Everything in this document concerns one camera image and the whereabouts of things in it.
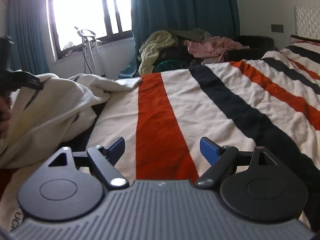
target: pink clothing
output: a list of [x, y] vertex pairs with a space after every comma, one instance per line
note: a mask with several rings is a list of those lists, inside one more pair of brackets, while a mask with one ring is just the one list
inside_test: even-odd
[[205, 37], [201, 42], [185, 40], [184, 45], [194, 57], [204, 59], [201, 65], [223, 62], [223, 53], [226, 51], [245, 48], [239, 42], [220, 36]]

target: window frame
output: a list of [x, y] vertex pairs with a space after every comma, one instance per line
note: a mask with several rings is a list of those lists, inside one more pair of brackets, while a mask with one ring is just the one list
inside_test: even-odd
[[[108, 6], [107, 6], [107, 0], [102, 0], [102, 6], [103, 6], [103, 12], [104, 12], [104, 23], [106, 26], [106, 31], [107, 31], [107, 36], [98, 38], [102, 42], [109, 43], [113, 41], [119, 41], [122, 39], [130, 38], [132, 37], [132, 31], [122, 31], [121, 27], [121, 21], [120, 21], [120, 14], [118, 11], [118, 6], [116, 3], [116, 0], [113, 0], [114, 5], [115, 5], [115, 12], [116, 12], [116, 20], [117, 20], [117, 25], [118, 25], [118, 30], [119, 33], [113, 34], [112, 28], [111, 28], [111, 21], [110, 21], [110, 16], [109, 16], [109, 11], [108, 11]], [[58, 38], [58, 32], [57, 32], [57, 27], [56, 27], [56, 22], [55, 22], [55, 17], [54, 17], [54, 9], [53, 9], [53, 0], [49, 0], [49, 17], [51, 21], [51, 28], [52, 28], [52, 36], [54, 40], [54, 45], [56, 48], [57, 56], [58, 59], [62, 59], [63, 56], [65, 56], [68, 51], [73, 50], [73, 51], [82, 51], [82, 44], [79, 44], [77, 46], [73, 46], [71, 48], [62, 50], [60, 49], [60, 44], [59, 44], [59, 38]]]

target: armrest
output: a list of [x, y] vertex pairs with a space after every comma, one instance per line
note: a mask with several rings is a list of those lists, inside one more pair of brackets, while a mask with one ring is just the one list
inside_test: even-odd
[[264, 36], [251, 36], [242, 35], [239, 36], [236, 41], [240, 42], [243, 46], [249, 46], [252, 48], [272, 48], [275, 43], [272, 38]]
[[223, 54], [223, 61], [241, 61], [243, 59], [251, 60], [251, 59], [261, 59], [263, 55], [272, 50], [270, 48], [258, 48], [258, 49], [237, 49], [230, 50]]

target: red stripe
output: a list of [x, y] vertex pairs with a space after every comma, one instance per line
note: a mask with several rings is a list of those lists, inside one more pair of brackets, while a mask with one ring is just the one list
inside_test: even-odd
[[303, 97], [292, 95], [282, 87], [273, 83], [253, 66], [246, 64], [243, 60], [240, 62], [231, 62], [231, 65], [239, 68], [243, 75], [247, 76], [252, 82], [257, 83], [265, 91], [269, 92], [270, 95], [287, 103], [295, 111], [303, 113], [310, 124], [316, 130], [320, 130], [320, 112], [313, 106], [308, 105]]
[[160, 73], [142, 78], [136, 132], [137, 179], [198, 179]]
[[1, 169], [0, 170], [0, 200], [5, 191], [5, 188], [10, 183], [12, 175], [17, 171], [17, 169]]
[[314, 42], [311, 42], [311, 41], [297, 41], [296, 43], [310, 43], [312, 45], [320, 46], [320, 43], [314, 43]]
[[310, 77], [312, 77], [313, 79], [320, 80], [320, 76], [318, 76], [315, 72], [313, 72], [313, 71], [311, 71], [311, 70], [308, 70], [304, 65], [300, 64], [300, 63], [297, 62], [297, 61], [294, 61], [294, 60], [292, 60], [292, 59], [290, 59], [290, 58], [289, 58], [289, 60], [290, 60], [291, 62], [295, 63], [295, 65], [296, 65], [299, 69], [307, 72], [307, 73], [310, 75]]

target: headboard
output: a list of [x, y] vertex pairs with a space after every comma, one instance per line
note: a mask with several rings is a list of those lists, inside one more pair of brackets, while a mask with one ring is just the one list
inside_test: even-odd
[[296, 35], [320, 40], [320, 7], [294, 6]]

